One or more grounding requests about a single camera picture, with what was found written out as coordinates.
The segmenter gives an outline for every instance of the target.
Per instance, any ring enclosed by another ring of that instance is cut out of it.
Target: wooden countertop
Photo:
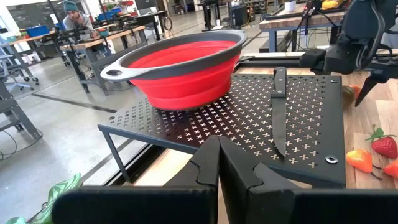
[[[134,28],[133,31],[137,32],[137,31],[140,31],[143,29],[145,29],[145,26],[139,26],[137,28]],[[106,40],[113,40],[115,38],[119,38],[119,37],[122,37],[122,36],[128,35],[128,34],[131,34],[131,30],[109,32],[109,36],[106,37]],[[87,41],[90,41],[90,42],[75,44],[75,45],[73,45],[73,48],[74,49],[86,49],[88,47],[102,44],[104,42],[104,39],[96,37],[95,39],[88,39]],[[61,50],[70,50],[70,46],[64,45],[64,46],[61,46],[60,49]]]
[[[281,11],[278,15],[285,15],[291,13],[303,12],[305,7],[305,3],[297,4],[293,12],[285,12]],[[340,19],[343,18],[343,12],[329,13],[327,16],[335,23],[340,22]],[[260,22],[260,30],[264,29],[275,29],[275,28],[283,28],[283,27],[297,27],[300,24],[301,17],[295,18],[287,18],[287,19],[273,19],[273,20],[264,20]],[[320,25],[320,24],[329,24],[330,22],[322,15],[312,16],[308,20],[309,25]]]
[[[44,37],[44,36],[46,36],[46,35],[51,35],[51,34],[53,34],[53,33],[55,33],[55,31],[51,30],[48,34],[40,35],[40,36],[37,36],[37,37],[30,37],[30,38],[28,38],[28,39],[17,40],[17,41],[15,41],[15,42],[11,42],[11,43],[8,43],[8,44],[2,44],[2,45],[0,45],[0,47],[5,47],[5,46],[7,46],[7,45],[20,44],[20,43],[28,42],[28,41],[31,41],[31,40],[41,39],[42,37]]]
[[[300,52],[283,54],[281,57],[297,56]],[[275,53],[256,53],[256,55],[261,57],[278,57]],[[273,68],[241,68],[237,73],[272,75],[273,70]],[[314,75],[307,68],[288,68],[287,73],[289,75]],[[368,74],[368,71],[358,71],[351,75],[340,75],[339,73],[332,75],[341,76],[343,85],[362,86]],[[350,152],[353,149],[365,149],[371,152],[375,166],[384,167],[391,163],[392,159],[374,152],[370,147],[370,143],[365,141],[365,139],[373,132],[372,125],[374,124],[377,127],[381,127],[387,134],[398,134],[398,121],[396,117],[398,117],[398,80],[391,79],[384,85],[375,86],[357,108],[351,105],[347,110],[344,110],[345,152]],[[191,157],[191,154],[167,149],[141,175],[134,185],[164,185]],[[389,177],[380,170],[375,169],[374,173],[382,177],[382,180],[377,180],[370,174],[357,170],[346,163],[346,187],[350,189],[398,189],[397,179]],[[299,182],[295,182],[295,184],[301,187],[311,187],[308,184]],[[219,196],[219,204],[221,207],[224,206],[222,195]],[[220,217],[225,218],[226,215],[219,213],[219,219]]]

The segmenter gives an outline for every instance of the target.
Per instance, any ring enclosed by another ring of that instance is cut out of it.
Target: man
[[[74,3],[73,1],[64,0],[63,9],[68,15],[63,20],[63,24],[65,25],[66,30],[72,30],[78,27],[87,27],[88,30],[85,31],[85,34],[80,35],[81,40],[95,38],[100,35],[97,30],[93,30],[93,25],[91,24],[90,18],[87,15],[83,14],[81,11],[79,11],[76,3]],[[112,54],[111,50],[104,45],[97,45],[94,47],[94,49],[102,51],[106,57]]]

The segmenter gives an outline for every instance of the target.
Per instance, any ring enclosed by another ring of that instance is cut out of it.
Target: black metal plate
[[[287,156],[274,148],[272,75],[233,75],[227,95],[194,111],[163,111],[147,98],[119,110],[99,129],[195,153],[210,135],[223,135],[280,175],[316,187],[345,186],[341,78],[288,76]],[[336,164],[325,160],[328,155]]]

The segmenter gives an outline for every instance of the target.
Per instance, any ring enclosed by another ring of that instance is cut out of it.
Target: orange bell pepper
[[[369,151],[356,149],[347,152],[346,160],[350,165],[363,172],[372,172],[372,155]]]

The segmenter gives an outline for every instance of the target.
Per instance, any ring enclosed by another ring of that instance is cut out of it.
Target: strawberry
[[[374,130],[370,138],[365,140],[371,141],[371,146],[374,151],[391,159],[396,159],[398,157],[397,144],[391,136],[396,137],[392,134],[384,135],[384,131],[381,128],[378,128],[377,130]]]
[[[392,177],[398,178],[398,160],[391,162],[383,168],[384,172]]]

